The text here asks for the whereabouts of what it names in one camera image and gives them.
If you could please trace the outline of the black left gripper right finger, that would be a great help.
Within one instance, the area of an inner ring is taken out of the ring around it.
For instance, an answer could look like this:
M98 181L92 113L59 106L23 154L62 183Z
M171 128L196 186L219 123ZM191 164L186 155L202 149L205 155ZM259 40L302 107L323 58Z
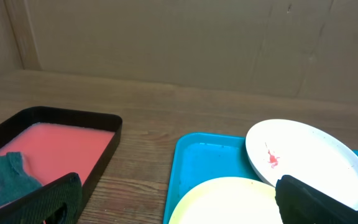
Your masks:
M276 183L275 200L284 224L358 224L358 211L290 176Z

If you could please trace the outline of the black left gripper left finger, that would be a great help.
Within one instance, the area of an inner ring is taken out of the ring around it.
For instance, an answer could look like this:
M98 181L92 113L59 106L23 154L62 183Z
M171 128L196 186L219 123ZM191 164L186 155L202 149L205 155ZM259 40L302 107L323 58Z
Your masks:
M0 224L76 223L82 184L71 172L0 208Z

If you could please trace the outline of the white plate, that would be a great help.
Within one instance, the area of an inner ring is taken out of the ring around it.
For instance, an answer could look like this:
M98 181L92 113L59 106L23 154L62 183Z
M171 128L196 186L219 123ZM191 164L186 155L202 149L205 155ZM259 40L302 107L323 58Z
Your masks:
M246 152L258 177L273 187L290 175L358 210L358 156L344 143L305 123L268 119L246 134Z

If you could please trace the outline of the orange sponge with green pad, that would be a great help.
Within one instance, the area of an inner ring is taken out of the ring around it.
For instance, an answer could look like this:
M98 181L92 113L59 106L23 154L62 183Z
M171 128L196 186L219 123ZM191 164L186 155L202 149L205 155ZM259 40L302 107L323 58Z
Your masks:
M39 189L42 184L24 170L20 152L0 156L0 207Z

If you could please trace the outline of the yellow plate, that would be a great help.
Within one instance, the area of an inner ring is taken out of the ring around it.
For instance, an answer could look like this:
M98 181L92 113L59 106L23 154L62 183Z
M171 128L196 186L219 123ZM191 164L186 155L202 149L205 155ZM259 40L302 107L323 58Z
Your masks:
M207 180L187 192L169 224L282 224L275 188L243 177Z

